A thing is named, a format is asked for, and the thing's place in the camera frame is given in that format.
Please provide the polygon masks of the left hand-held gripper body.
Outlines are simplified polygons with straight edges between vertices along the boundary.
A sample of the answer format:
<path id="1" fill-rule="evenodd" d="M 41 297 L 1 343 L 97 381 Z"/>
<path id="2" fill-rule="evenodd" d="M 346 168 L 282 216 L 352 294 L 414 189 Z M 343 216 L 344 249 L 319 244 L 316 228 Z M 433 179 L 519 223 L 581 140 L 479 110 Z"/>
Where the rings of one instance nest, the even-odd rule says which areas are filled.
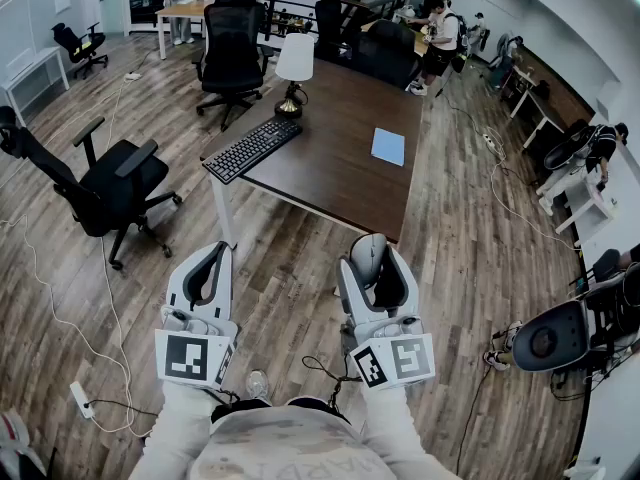
<path id="1" fill-rule="evenodd" d="M 216 317 L 207 321 L 171 306 L 163 306 L 161 316 L 163 326 L 154 336 L 158 378 L 219 389 L 236 350 L 238 326 Z"/>

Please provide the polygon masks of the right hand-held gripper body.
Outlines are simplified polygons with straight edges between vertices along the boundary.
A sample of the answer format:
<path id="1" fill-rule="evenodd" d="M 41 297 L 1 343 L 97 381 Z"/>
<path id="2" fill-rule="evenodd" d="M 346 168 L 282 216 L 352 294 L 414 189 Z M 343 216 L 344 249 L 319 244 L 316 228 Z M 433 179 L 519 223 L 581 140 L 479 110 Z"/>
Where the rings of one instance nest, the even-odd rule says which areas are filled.
<path id="1" fill-rule="evenodd" d="M 369 390 L 400 388 L 435 376 L 432 335 L 416 316 L 341 326 L 343 351 Z"/>

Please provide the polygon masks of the grey mouse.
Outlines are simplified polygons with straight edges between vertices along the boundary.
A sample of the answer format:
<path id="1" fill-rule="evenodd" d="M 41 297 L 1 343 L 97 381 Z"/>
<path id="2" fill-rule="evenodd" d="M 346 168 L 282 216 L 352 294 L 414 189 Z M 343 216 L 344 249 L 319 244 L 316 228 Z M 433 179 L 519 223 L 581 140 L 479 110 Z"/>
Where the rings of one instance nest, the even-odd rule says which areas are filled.
<path id="1" fill-rule="evenodd" d="M 359 237 L 351 246 L 349 260 L 365 289 L 377 283 L 387 249 L 387 239 L 381 233 Z"/>

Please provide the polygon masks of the black keyboard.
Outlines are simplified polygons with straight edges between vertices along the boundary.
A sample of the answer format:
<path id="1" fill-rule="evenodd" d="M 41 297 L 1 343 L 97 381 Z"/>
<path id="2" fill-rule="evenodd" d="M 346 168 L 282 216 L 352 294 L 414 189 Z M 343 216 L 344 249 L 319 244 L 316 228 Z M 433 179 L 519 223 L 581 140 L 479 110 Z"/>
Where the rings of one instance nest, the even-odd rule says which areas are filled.
<path id="1" fill-rule="evenodd" d="M 209 156 L 202 165 L 218 181 L 228 185 L 301 132 L 302 127 L 298 123 L 273 116 L 238 141 Z"/>

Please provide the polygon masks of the person's right forearm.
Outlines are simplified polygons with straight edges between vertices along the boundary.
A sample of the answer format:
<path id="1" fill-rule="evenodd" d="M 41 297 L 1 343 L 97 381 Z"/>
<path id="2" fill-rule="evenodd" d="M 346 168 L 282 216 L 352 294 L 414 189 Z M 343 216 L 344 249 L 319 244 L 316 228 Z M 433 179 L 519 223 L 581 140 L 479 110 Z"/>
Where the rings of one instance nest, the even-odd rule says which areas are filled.
<path id="1" fill-rule="evenodd" d="M 361 389 L 366 407 L 363 443 L 372 449 L 397 480 L 461 480 L 421 443 L 404 387 Z"/>

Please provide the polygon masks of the person's left forearm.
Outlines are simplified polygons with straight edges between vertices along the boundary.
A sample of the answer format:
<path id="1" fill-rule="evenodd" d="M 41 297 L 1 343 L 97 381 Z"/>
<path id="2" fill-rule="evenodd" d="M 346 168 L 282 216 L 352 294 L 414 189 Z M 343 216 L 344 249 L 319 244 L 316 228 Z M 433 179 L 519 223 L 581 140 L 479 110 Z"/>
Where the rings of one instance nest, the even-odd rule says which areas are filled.
<path id="1" fill-rule="evenodd" d="M 204 390 L 164 381 L 163 407 L 129 480 L 188 480 L 209 442 L 211 415 L 219 405 Z"/>

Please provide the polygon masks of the black office chair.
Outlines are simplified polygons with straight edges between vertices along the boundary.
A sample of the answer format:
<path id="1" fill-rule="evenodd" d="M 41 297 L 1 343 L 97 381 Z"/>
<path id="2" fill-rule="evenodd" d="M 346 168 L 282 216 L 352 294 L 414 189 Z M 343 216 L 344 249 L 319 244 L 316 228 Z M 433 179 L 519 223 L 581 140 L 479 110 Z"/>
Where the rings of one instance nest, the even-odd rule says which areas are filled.
<path id="1" fill-rule="evenodd" d="M 223 105 L 220 128 L 228 128 L 235 107 L 249 109 L 251 97 L 261 99 L 268 60 L 274 50 L 258 42 L 265 19 L 264 5 L 257 0 L 215 0 L 204 9 L 208 47 L 194 55 L 197 78 L 202 90 L 216 99 L 196 107 L 199 116 L 207 108 Z"/>
<path id="2" fill-rule="evenodd" d="M 349 67 L 406 90 L 422 71 L 414 32 L 389 20 L 378 20 L 359 32 L 351 44 Z"/>
<path id="3" fill-rule="evenodd" d="M 116 255 L 131 225 L 159 244 L 169 258 L 171 249 L 148 225 L 146 216 L 149 209 L 167 200 L 175 205 L 182 203 L 174 191 L 150 196 L 169 172 L 168 166 L 155 156 L 158 144 L 149 140 L 136 146 L 121 140 L 98 157 L 92 134 L 104 122 L 103 117 L 93 119 L 73 140 L 75 147 L 84 147 L 88 162 L 88 170 L 81 179 L 27 128 L 18 125 L 16 113 L 9 106 L 0 107 L 0 149 L 15 158 L 29 160 L 44 172 L 54 182 L 54 191 L 69 203 L 74 220 L 86 235 L 102 238 L 111 231 L 116 233 L 108 257 L 113 269 L 123 268 Z"/>
<path id="4" fill-rule="evenodd" d="M 348 61 L 349 46 L 341 39 L 341 0 L 318 0 L 315 3 L 318 38 L 314 56 L 318 59 L 344 65 Z"/>

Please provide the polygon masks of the person's torso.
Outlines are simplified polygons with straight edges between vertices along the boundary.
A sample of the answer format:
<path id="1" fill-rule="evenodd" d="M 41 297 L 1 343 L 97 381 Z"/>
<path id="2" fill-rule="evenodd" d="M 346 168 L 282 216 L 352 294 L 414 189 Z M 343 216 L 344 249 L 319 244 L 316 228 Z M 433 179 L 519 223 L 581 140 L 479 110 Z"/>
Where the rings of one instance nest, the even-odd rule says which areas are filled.
<path id="1" fill-rule="evenodd" d="M 281 406 L 234 412 L 213 425 L 189 480 L 397 480 L 343 419 Z"/>

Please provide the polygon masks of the grey office chair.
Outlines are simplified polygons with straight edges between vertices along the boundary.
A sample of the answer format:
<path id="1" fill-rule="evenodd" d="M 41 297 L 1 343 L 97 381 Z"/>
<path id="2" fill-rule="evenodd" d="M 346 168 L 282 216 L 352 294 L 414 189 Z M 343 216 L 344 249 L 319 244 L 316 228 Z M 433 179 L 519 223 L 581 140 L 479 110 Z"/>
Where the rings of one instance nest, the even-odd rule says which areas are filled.
<path id="1" fill-rule="evenodd" d="M 589 350 L 584 305 L 570 300 L 525 323 L 514 337 L 511 353 L 520 369 L 547 372 L 580 361 Z"/>

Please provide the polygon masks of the white side table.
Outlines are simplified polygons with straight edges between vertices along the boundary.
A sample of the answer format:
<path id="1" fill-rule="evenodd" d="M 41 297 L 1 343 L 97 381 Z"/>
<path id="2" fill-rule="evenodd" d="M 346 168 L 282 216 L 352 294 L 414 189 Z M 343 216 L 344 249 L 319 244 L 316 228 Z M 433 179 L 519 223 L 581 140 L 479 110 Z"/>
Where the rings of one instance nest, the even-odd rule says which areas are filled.
<path id="1" fill-rule="evenodd" d="M 587 242 L 615 219 L 615 205 L 588 178 L 567 188 L 564 195 L 564 207 L 571 215 L 555 229 L 557 234 L 574 225 L 579 239 Z"/>

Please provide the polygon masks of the grey shell chair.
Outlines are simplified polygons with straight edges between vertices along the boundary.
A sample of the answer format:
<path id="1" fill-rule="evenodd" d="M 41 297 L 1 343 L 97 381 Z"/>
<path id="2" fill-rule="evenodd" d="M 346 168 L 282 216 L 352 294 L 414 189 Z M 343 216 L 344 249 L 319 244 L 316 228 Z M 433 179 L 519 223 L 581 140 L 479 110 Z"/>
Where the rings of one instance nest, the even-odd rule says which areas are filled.
<path id="1" fill-rule="evenodd" d="M 574 159 L 586 159 L 598 141 L 601 126 L 585 127 L 554 147 L 544 158 L 544 167 L 555 171 L 568 165 Z"/>

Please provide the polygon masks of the white shade table lamp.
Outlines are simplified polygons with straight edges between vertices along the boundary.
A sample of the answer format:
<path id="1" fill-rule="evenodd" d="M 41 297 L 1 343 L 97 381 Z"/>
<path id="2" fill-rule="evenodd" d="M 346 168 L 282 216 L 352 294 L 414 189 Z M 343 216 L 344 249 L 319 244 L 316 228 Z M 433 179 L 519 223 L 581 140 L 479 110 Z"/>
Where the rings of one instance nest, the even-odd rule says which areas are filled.
<path id="1" fill-rule="evenodd" d="M 308 102 L 302 83 L 314 73 L 315 42 L 311 35 L 291 33 L 285 37 L 276 64 L 275 74 L 288 83 L 285 97 L 275 105 L 275 113 L 288 119 L 297 119 Z"/>

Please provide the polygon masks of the light wooden desk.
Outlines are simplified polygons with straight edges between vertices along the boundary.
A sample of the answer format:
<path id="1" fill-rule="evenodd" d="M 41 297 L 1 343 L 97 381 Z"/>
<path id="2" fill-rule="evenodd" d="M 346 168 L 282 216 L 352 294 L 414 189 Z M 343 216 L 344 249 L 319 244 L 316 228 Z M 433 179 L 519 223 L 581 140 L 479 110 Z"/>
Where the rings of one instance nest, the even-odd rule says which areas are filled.
<path id="1" fill-rule="evenodd" d="M 378 19 L 362 25 L 360 30 L 365 33 L 371 32 L 375 38 L 381 39 L 388 46 L 398 47 L 402 50 L 408 50 L 409 47 L 412 47 L 419 56 L 423 56 L 428 49 L 424 35 L 403 23 Z"/>
<path id="2" fill-rule="evenodd" d="M 158 35 L 159 58 L 166 59 L 165 45 L 165 19 L 169 18 L 189 18 L 199 19 L 202 25 L 202 36 L 205 41 L 205 51 L 209 48 L 209 34 L 205 22 L 205 8 L 212 3 L 212 0 L 193 0 L 186 4 L 178 4 L 169 8 L 163 8 L 156 13 L 156 29 Z"/>

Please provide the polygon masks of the black chair yellow cushion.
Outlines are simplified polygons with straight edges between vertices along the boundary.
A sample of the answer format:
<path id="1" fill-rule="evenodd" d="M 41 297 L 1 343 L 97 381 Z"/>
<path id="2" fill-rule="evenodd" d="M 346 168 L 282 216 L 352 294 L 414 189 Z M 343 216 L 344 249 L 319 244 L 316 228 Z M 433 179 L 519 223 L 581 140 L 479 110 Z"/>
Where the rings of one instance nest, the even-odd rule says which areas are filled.
<path id="1" fill-rule="evenodd" d="M 54 41 L 68 52 L 72 64 L 79 65 L 73 73 L 74 78 L 77 78 L 81 73 L 82 78 L 86 79 L 94 65 L 106 67 L 109 63 L 107 55 L 97 54 L 97 49 L 106 40 L 106 35 L 103 32 L 95 30 L 98 25 L 99 23 L 94 23 L 89 26 L 88 33 L 83 36 L 77 36 L 70 27 L 62 22 L 52 27 Z"/>

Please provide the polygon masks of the dark desk white frame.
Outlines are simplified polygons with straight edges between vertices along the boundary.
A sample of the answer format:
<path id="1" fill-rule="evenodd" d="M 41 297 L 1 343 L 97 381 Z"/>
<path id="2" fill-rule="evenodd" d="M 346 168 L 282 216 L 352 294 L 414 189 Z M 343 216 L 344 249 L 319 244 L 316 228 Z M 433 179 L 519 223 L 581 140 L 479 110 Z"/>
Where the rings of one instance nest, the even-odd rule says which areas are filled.
<path id="1" fill-rule="evenodd" d="M 522 71 L 518 66 L 516 65 L 513 66 L 511 74 L 507 77 L 507 81 L 503 84 L 503 88 L 507 86 L 507 83 L 510 81 L 510 79 L 513 76 L 516 76 L 521 82 L 525 84 L 525 90 L 522 93 L 522 96 L 520 97 L 520 99 L 518 100 L 516 106 L 511 111 L 509 115 L 509 119 L 510 120 L 514 119 L 514 117 L 518 114 L 521 107 L 527 100 L 531 100 L 534 103 L 535 107 L 537 108 L 541 116 L 538 124 L 533 129 L 531 134 L 528 136 L 528 138 L 526 139 L 526 141 L 524 142 L 521 148 L 521 151 L 524 152 L 529 148 L 529 146 L 532 144 L 532 142 L 536 138 L 536 135 L 543 130 L 546 124 L 550 124 L 555 129 L 557 129 L 560 133 L 564 133 L 566 131 L 567 125 L 564 122 L 563 118 L 559 115 L 559 113 L 546 100 L 543 100 L 542 98 L 540 98 L 539 96 L 537 96 L 532 92 L 533 88 L 536 86 L 536 83 L 528 74 Z"/>

